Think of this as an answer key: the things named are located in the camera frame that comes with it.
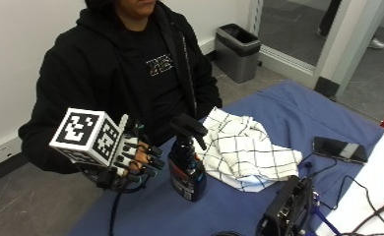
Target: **dark bottle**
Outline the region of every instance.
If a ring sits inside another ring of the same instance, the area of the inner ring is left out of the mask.
[[[206,173],[202,162],[194,153],[191,137],[205,149],[202,137],[206,129],[186,114],[174,117],[171,125],[177,131],[177,140],[167,155],[170,181],[179,195],[194,202],[199,199],[205,189]]]

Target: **floor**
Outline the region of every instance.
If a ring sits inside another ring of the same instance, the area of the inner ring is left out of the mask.
[[[314,9],[307,11],[313,16]],[[323,43],[314,34],[315,26],[305,32],[309,38]],[[378,30],[384,40],[384,29]],[[297,50],[299,55],[317,57],[313,50]],[[285,77],[265,67],[257,68],[255,78],[242,84],[213,68],[213,76],[223,104],[229,104],[258,89],[269,87]],[[359,66],[339,97],[339,103],[374,121],[384,118],[384,50],[367,50]],[[39,171],[30,164],[0,179],[0,236],[59,236],[65,235],[79,219],[101,190],[79,174],[58,175]]]
[[[330,0],[321,1],[329,5]],[[262,44],[315,66],[325,44],[315,31],[325,12],[289,0],[265,0],[262,13]],[[375,36],[384,41],[382,28]],[[366,49],[337,100],[375,122],[384,120],[384,49]]]

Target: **white checkered cloth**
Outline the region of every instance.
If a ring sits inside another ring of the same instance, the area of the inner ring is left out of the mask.
[[[206,150],[194,151],[206,173],[242,192],[258,192],[275,181],[298,175],[301,152],[273,145],[263,126],[249,116],[213,108],[203,123]]]

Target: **shoe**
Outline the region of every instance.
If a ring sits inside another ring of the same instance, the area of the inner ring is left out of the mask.
[[[317,35],[318,35],[321,38],[326,39],[326,36],[322,35],[322,33],[321,33],[321,29],[319,29],[319,28],[317,29]]]
[[[375,37],[373,37],[367,47],[374,49],[384,49],[384,42],[379,41]]]

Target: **black hoodie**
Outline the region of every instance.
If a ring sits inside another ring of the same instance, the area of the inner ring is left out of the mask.
[[[153,14],[173,57],[190,116],[199,119],[213,106],[221,107],[210,63],[201,54],[186,18],[159,1]],[[111,16],[85,9],[77,26],[59,35],[45,53],[31,120],[19,128],[22,154],[42,170],[77,172],[69,159],[47,146],[67,107],[106,111],[115,123],[127,114],[151,130],[151,101],[142,95],[145,80],[137,80],[149,74],[125,31]]]

